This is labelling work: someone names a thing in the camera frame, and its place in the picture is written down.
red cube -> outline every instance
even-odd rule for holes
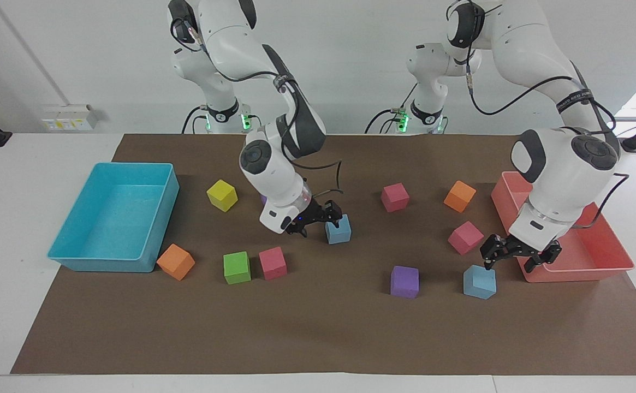
[[[281,247],[260,252],[260,263],[265,279],[275,279],[286,275],[286,261]]]
[[[456,228],[448,242],[459,254],[467,254],[474,249],[485,236],[470,221]]]
[[[408,202],[410,202],[410,196],[402,182],[393,184],[392,186],[383,187],[381,192],[381,202],[385,206],[385,211],[394,212],[405,209]]]

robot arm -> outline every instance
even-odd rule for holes
[[[280,56],[255,40],[251,0],[202,0],[194,20],[198,27],[192,26],[190,34],[200,41],[216,75],[232,82],[270,79],[289,107],[287,114],[248,133],[240,154],[243,174],[267,197],[260,221],[278,234],[286,231],[303,236],[305,226],[312,222],[337,224],[342,218],[337,204],[318,204],[291,163],[321,149],[325,125]]]
[[[482,55],[476,52],[471,58],[472,72],[480,67]],[[408,129],[415,134],[435,134],[442,119],[444,102],[447,100],[448,87],[439,78],[443,76],[464,76],[464,63],[458,62],[445,52],[440,43],[417,45],[410,54],[407,69],[417,80],[414,99],[408,107],[407,115],[411,121]]]
[[[189,32],[198,28],[194,11],[185,0],[172,0],[168,4],[171,31],[181,44],[195,44]],[[238,134],[250,128],[250,108],[235,96],[233,84],[218,74],[209,56],[200,48],[196,52],[178,48],[171,55],[175,72],[183,79],[198,85],[206,97],[208,132]]]
[[[491,49],[498,72],[552,99],[566,125],[520,135],[512,163],[532,184],[532,192],[510,227],[510,236],[492,235],[480,248],[486,269],[500,259],[528,256],[530,272],[555,260],[561,251],[557,239],[607,186],[619,159],[619,145],[582,75],[557,47],[535,0],[480,4],[457,0],[448,8],[447,19],[442,48],[454,64],[465,65],[472,98],[475,55]],[[431,102],[437,98],[428,96]],[[415,96],[413,106],[425,100]]]

brown paper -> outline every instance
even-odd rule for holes
[[[512,169],[513,137],[330,136],[302,164],[343,159],[350,243],[276,235],[238,169],[242,136],[127,135],[119,162],[171,162],[180,194],[164,251],[175,243],[197,264],[178,282],[150,274],[61,268],[13,373],[296,373],[636,375],[636,291],[626,274],[599,282],[529,284],[514,260],[496,266],[497,294],[464,296],[462,274],[482,264],[447,243],[472,221],[502,234],[490,199]],[[314,192],[334,169],[303,171]],[[236,187],[229,212],[211,206],[218,179]],[[463,214],[442,201],[462,180],[478,190]],[[385,212],[384,186],[403,182],[404,211]],[[288,275],[261,276],[258,252],[281,246]],[[253,281],[228,285],[223,254],[247,251]],[[395,265],[420,269],[417,299],[388,294]]]

blue bin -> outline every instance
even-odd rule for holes
[[[74,271],[152,271],[178,191],[172,164],[96,164],[49,259]]]

cable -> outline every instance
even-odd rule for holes
[[[378,133],[379,133],[379,134],[383,134],[383,127],[385,127],[385,125],[386,125],[386,124],[388,124],[388,125],[390,126],[390,124],[391,124],[391,123],[395,123],[395,122],[400,122],[400,120],[398,120],[398,119],[388,119],[388,120],[385,120],[385,122],[383,122],[383,124],[381,124],[381,129],[380,129],[380,130],[378,130]]]
[[[196,112],[197,110],[203,110],[202,106],[195,106],[194,109],[191,110],[191,112],[189,112],[189,114],[187,115],[186,119],[185,119],[185,124],[182,125],[182,132],[181,134],[185,134],[186,131],[186,126],[187,124],[189,124],[189,119],[191,119],[191,115],[194,114],[194,112]]]
[[[590,222],[590,224],[588,225],[573,225],[573,229],[589,229],[592,228],[595,223],[597,222],[597,220],[599,219],[599,215],[602,214],[602,210],[604,209],[604,205],[607,204],[607,201],[609,200],[609,198],[611,197],[611,195],[614,193],[614,191],[616,191],[616,189],[618,189],[619,186],[621,186],[625,181],[628,180],[628,178],[630,177],[629,174],[614,174],[614,176],[619,176],[619,177],[623,177],[623,179],[621,179],[607,194],[607,196],[604,197],[604,201],[602,201],[602,204],[599,205],[599,210],[597,211],[597,214],[595,214],[595,218],[592,219],[592,222]]]
[[[530,87],[529,89],[527,89],[526,92],[523,92],[522,94],[520,94],[519,96],[517,96],[517,98],[511,100],[507,105],[503,106],[502,108],[495,110],[493,112],[486,112],[485,110],[481,109],[478,106],[478,103],[475,102],[475,97],[473,96],[473,87],[470,87],[468,89],[468,95],[471,96],[471,102],[473,102],[473,106],[475,106],[475,109],[478,110],[478,112],[480,112],[483,115],[487,115],[487,116],[493,116],[493,115],[497,115],[500,112],[502,112],[505,109],[508,109],[510,106],[516,104],[518,102],[518,100],[524,98],[524,96],[526,96],[527,94],[529,94],[530,92],[533,92],[535,89],[537,89],[537,87],[540,87],[542,85],[545,85],[548,82],[553,82],[554,80],[561,80],[561,79],[565,79],[565,80],[573,80],[573,78],[569,77],[569,76],[554,76],[552,78],[548,78],[543,80],[542,82],[539,82],[537,84],[535,84],[534,86]]]
[[[176,35],[175,35],[175,22],[180,21],[182,22],[182,24],[185,22],[185,20],[183,20],[180,17],[176,17],[175,19],[173,19],[173,22],[170,23],[170,35],[175,38],[175,41],[177,41],[178,44],[182,45],[183,47],[187,48],[188,50],[192,51],[192,52],[201,52],[202,49],[194,49],[192,47],[187,46],[185,43],[183,43]]]
[[[417,83],[415,83],[412,87],[412,89],[410,89],[410,92],[407,94],[407,97],[405,97],[405,99],[403,100],[402,104],[400,104],[400,106],[398,107],[398,112],[396,112],[396,114],[393,115],[393,118],[391,120],[395,120],[396,117],[398,117],[398,114],[400,112],[401,109],[405,108],[405,103],[407,102],[407,100],[410,99],[410,96],[412,96],[412,93],[415,91],[415,88],[417,87]],[[390,131],[390,125],[392,124],[392,122],[388,123],[388,128],[385,129],[385,133],[387,134]]]
[[[223,74],[223,72],[220,72],[220,70],[216,70],[216,72],[218,72],[222,77],[224,77],[227,80],[230,80],[230,82],[245,82],[245,80],[248,79],[252,79],[256,76],[261,76],[261,75],[272,75],[273,77],[278,77],[280,75],[276,74],[275,72],[271,72],[270,70],[261,70],[260,72],[255,72],[254,74],[250,74],[248,76],[244,76],[240,79],[235,79],[235,78],[231,78],[229,76],[226,76],[225,74]]]
[[[447,122],[444,124],[444,127],[442,127],[442,123],[444,122],[444,120],[447,120]],[[448,127],[448,117],[444,116],[442,117],[442,121],[439,123],[439,126],[442,127],[442,135],[447,132],[447,127]]]
[[[197,119],[206,119],[205,115],[194,117],[194,120],[191,121],[191,133],[196,135],[196,120]]]
[[[485,11],[485,14],[487,15],[487,14],[491,13],[492,11],[497,10],[497,8],[500,8],[500,7],[502,7],[502,4],[498,5],[495,8],[490,8],[489,10]]]
[[[624,131],[624,132],[620,132],[620,133],[619,133],[619,134],[617,134],[616,136],[617,136],[617,137],[618,137],[618,136],[622,136],[622,135],[623,135],[623,134],[625,134],[626,132],[633,131],[633,130],[635,130],[635,129],[636,129],[636,126],[635,126],[635,127],[630,127],[630,128],[629,128],[629,129],[627,129],[626,131]]]
[[[260,122],[260,127],[262,127],[262,119],[260,119],[260,117],[258,115],[247,115],[248,119],[257,119],[258,122]]]
[[[611,128],[609,129],[610,132],[613,132],[616,129],[616,117],[614,117],[614,115],[609,112],[609,110],[607,108],[604,107],[604,105],[600,104],[597,102],[597,100],[592,99],[592,103],[594,105],[596,105],[599,109],[602,110],[602,112],[604,112],[605,114],[609,115],[609,119],[612,122]]]
[[[286,154],[286,144],[283,142],[283,138],[285,137],[287,132],[290,132],[291,127],[293,127],[293,125],[296,122],[296,119],[298,117],[298,110],[300,108],[300,101],[298,100],[297,97],[297,93],[300,92],[300,87],[298,87],[298,82],[296,82],[295,80],[288,80],[287,81],[288,84],[291,85],[291,87],[293,87],[293,90],[295,90],[295,92],[290,92],[291,97],[293,97],[293,102],[295,103],[295,111],[293,113],[293,116],[291,117],[290,122],[288,122],[288,125],[286,127],[286,131],[283,132],[283,134],[281,134],[281,154],[283,154],[283,156],[285,157],[285,159],[287,159],[291,165],[297,167],[297,168],[301,168],[301,169],[306,169],[308,171],[319,171],[320,169],[328,169],[328,168],[332,168],[333,166],[337,166],[337,173],[335,175],[335,183],[337,185],[337,188],[331,188],[331,189],[326,189],[323,192],[319,192],[318,194],[315,194],[313,196],[313,198],[315,197],[319,197],[325,194],[329,194],[330,192],[339,192],[340,194],[344,194],[344,191],[342,190],[342,187],[340,187],[340,170],[342,169],[342,160],[338,160],[333,162],[332,164],[327,164],[327,165],[320,165],[320,166],[305,166],[305,165],[301,165],[301,164],[297,164],[295,162],[293,162],[292,159],[290,159],[288,157],[288,154]]]
[[[385,115],[385,114],[389,114],[390,113],[390,109],[384,109],[381,110],[381,112],[378,112],[378,114],[376,114],[376,116],[373,117],[373,119],[371,119],[370,122],[368,122],[368,125],[366,126],[366,129],[364,130],[364,134],[368,134],[368,129],[371,128],[371,126],[373,125],[373,123],[381,116]]]
[[[501,7],[502,5],[498,5],[498,7],[495,7],[491,10],[489,10],[488,12],[495,10],[499,7]],[[523,92],[522,94],[520,94],[519,96],[517,96],[517,98],[511,100],[507,105],[503,106],[502,108],[495,110],[493,112],[486,112],[485,110],[481,109],[478,106],[478,103],[475,102],[475,96],[473,95],[473,74],[471,72],[471,53],[473,50],[473,35],[475,35],[475,31],[477,30],[478,27],[478,19],[479,19],[479,15],[477,13],[477,8],[473,8],[475,10],[475,25],[473,25],[473,33],[471,35],[471,43],[470,45],[468,45],[468,55],[466,57],[466,78],[467,78],[467,83],[468,83],[468,95],[471,96],[471,102],[473,103],[473,106],[475,106],[475,109],[478,110],[478,112],[480,112],[483,115],[487,115],[487,116],[493,116],[493,115],[497,115],[500,112],[502,112],[505,109],[508,109],[510,106],[514,105],[516,102],[518,102],[518,100],[522,99],[524,96],[526,96],[527,94],[529,94],[530,92],[533,92],[535,89],[537,89],[538,87],[545,85],[548,82],[553,82],[554,80],[561,80],[561,79],[567,79],[567,80],[573,80],[573,78],[569,77],[569,76],[554,76],[552,78],[548,78],[545,80],[542,80],[541,82],[535,84],[534,86],[530,87],[529,89],[527,89],[527,91]]]

